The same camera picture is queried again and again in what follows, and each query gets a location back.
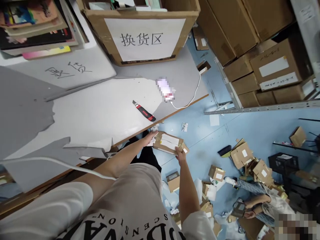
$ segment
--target sneaker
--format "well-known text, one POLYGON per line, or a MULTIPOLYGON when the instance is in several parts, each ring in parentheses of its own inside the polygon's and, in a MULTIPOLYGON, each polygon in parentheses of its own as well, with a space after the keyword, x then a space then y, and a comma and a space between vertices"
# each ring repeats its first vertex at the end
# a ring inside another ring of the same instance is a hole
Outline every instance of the sneaker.
POLYGON ((231 184, 232 186, 237 185, 237 181, 234 180, 233 178, 225 177, 224 180, 225 180, 227 183, 231 184))

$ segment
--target hand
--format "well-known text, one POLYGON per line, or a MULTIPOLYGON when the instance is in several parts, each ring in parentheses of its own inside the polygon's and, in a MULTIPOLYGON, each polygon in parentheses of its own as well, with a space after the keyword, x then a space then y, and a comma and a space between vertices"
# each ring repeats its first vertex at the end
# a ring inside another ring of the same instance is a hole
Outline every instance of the hand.
POLYGON ((246 212, 246 213, 244 214, 244 217, 245 217, 245 218, 248 218, 248 219, 254 218, 255 216, 256 216, 256 214, 255 214, 254 211, 249 211, 249 212, 246 212))
POLYGON ((181 163, 186 162, 186 153, 184 152, 184 150, 180 150, 178 147, 176 147, 176 151, 178 153, 178 155, 176 156, 176 159, 178 159, 179 161, 179 165, 181 165, 181 163))
POLYGON ((151 139, 158 134, 158 131, 154 131, 154 132, 149 132, 147 136, 145 136, 144 138, 142 138, 143 140, 143 146, 147 146, 149 144, 149 142, 151 141, 151 139))

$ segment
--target black plastic crate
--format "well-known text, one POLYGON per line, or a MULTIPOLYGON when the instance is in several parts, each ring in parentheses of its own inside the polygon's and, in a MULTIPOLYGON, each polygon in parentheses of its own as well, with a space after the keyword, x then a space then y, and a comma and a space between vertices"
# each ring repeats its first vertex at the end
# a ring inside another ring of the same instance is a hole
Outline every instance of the black plastic crate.
POLYGON ((277 153, 268 157, 268 159, 269 166, 272 170, 285 176, 288 176, 290 173, 296 172, 300 169, 298 157, 290 154, 277 153), (281 157, 282 155, 289 156, 291 158, 286 159, 285 156, 281 157))

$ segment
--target gray pants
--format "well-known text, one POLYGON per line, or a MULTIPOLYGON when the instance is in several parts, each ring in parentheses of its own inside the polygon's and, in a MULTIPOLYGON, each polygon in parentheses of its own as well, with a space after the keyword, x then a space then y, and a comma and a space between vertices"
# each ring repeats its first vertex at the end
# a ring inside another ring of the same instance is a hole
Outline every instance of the gray pants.
MULTIPOLYGON (((243 181, 241 179, 238 179, 238 187, 241 187, 251 193, 253 193, 254 195, 261 195, 261 194, 267 194, 266 191, 264 190, 263 187, 261 187, 261 185, 259 183, 254 182, 254 184, 252 183, 248 183, 246 181, 243 181)), ((256 218, 258 218, 261 222, 264 222, 265 224, 274 227, 274 219, 272 217, 270 217, 269 215, 265 214, 265 213, 259 213, 256 218)))

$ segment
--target sitting person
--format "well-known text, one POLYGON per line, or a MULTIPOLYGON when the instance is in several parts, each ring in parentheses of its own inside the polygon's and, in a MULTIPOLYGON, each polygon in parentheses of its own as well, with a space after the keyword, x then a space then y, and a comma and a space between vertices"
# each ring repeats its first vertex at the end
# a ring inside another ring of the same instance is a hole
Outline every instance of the sitting person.
POLYGON ((243 188, 255 195, 251 200, 244 202, 247 209, 244 214, 245 218, 256 217, 265 224, 274 227, 276 214, 295 214, 284 199, 273 193, 262 183, 254 182, 254 184, 252 184, 241 179, 235 180, 230 177, 225 177, 224 180, 234 187, 243 188))

